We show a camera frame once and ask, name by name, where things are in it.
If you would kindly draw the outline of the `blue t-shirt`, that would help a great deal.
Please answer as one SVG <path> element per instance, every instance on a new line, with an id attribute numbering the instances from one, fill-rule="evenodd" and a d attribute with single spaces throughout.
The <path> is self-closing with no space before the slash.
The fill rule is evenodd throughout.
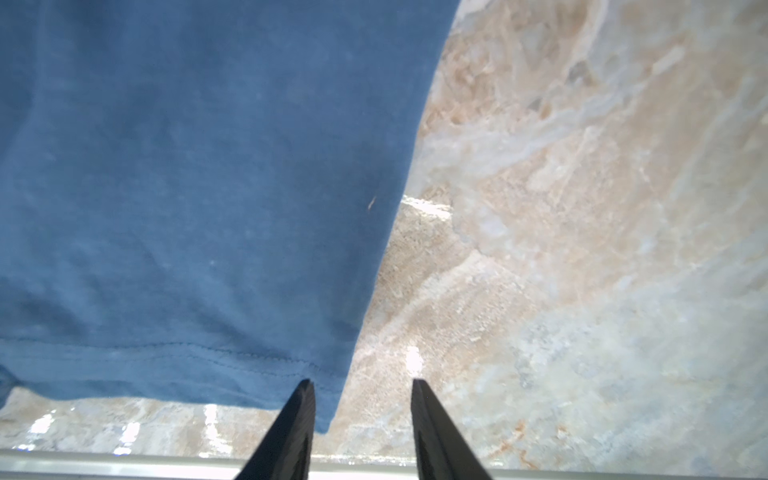
<path id="1" fill-rule="evenodd" d="M 335 416 L 454 1 L 5 1 L 1 392 Z"/>

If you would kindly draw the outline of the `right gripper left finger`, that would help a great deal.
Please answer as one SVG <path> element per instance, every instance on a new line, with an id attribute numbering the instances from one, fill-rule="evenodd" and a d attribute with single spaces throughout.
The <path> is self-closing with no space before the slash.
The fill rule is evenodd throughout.
<path id="1" fill-rule="evenodd" d="M 315 431 L 314 385 L 302 380 L 236 480 L 307 480 Z"/>

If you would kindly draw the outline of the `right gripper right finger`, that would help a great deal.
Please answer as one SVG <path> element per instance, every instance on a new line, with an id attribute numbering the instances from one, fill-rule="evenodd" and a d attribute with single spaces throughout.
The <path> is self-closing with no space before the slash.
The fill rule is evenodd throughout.
<path id="1" fill-rule="evenodd" d="M 423 379 L 413 380 L 411 415 L 419 479 L 492 479 Z"/>

